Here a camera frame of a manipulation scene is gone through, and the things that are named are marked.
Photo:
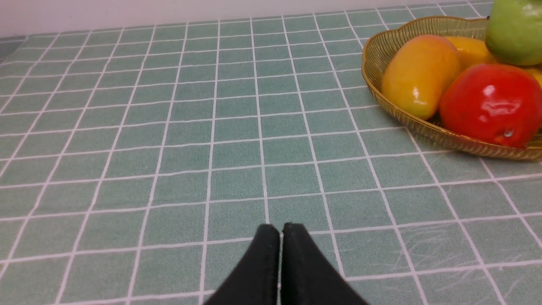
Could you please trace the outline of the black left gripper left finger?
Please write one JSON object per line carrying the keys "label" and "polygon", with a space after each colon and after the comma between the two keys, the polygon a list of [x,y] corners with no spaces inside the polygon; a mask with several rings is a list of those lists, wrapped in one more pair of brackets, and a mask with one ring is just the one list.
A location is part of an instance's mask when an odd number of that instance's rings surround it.
{"label": "black left gripper left finger", "polygon": [[261,224],[238,264],[206,305],[276,305],[280,238],[271,224]]}

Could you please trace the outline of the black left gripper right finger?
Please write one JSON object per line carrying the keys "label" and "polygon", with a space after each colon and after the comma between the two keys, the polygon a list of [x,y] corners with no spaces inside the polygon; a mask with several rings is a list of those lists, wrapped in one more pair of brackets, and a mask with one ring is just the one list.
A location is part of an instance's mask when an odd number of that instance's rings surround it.
{"label": "black left gripper right finger", "polygon": [[367,305],[300,223],[283,226],[282,305]]}

